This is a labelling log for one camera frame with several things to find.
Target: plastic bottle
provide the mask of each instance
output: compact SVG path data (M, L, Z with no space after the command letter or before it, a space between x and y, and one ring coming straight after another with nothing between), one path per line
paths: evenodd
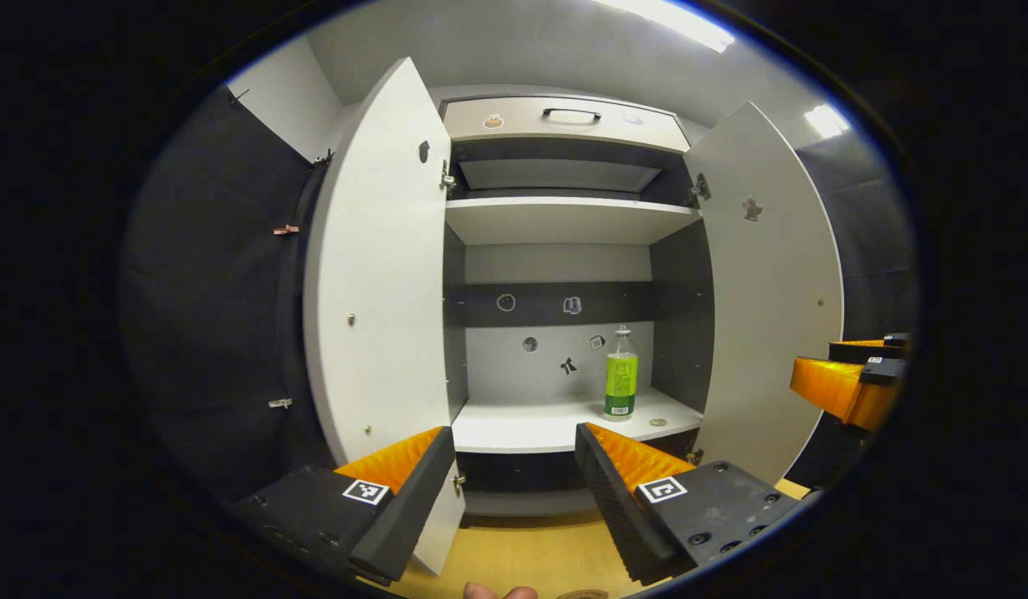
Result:
M636 402L636 374L639 355L632 346L632 330L618 326L617 341L607 355L607 399L602 414L608 420L628 420Z

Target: dark curtain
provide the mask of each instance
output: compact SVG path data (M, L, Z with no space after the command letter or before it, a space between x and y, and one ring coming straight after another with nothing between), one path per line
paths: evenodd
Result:
M132 212L120 320L142 409L221 500L332 465L303 355L309 164L219 88L169 143ZM273 229L298 225L300 234ZM288 409L269 402L291 399Z
M821 194L836 234L843 269L844 340L910 331L917 316L913 232L898 187L886 164L870 152L853 134L796 151ZM807 487L829 485L860 455L865 439L862 430L823 413L784 478Z

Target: ceiling light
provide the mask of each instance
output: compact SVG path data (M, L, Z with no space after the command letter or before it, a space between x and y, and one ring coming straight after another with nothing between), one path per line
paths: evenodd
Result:
M839 136L839 134L850 128L849 122L836 112L836 109L829 105L820 105L806 113L806 119L813 124L813 128L821 134L822 138L829 139Z
M666 2L665 0L595 1L616 7L620 11L633 12L633 14L644 16L645 20L652 20L652 22L662 24L718 53L724 52L725 48L728 48L731 42L735 41L730 32L717 27L714 24L703 18L703 16L693 14L693 12L688 11L688 8L681 4Z

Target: drawer handle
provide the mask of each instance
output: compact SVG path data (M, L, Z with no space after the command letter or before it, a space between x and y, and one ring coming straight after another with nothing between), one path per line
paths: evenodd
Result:
M602 115L598 114L597 112L591 110L577 109L577 107L545 107L544 116L551 116L551 113L555 112L556 110L562 112L583 112L584 114L591 114L591 120L599 120L600 118L602 118Z

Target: green bottle label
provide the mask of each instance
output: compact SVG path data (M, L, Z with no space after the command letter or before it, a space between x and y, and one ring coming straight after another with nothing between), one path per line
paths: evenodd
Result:
M639 357L607 357L607 404L603 412L613 416L632 413L636 401L636 371Z

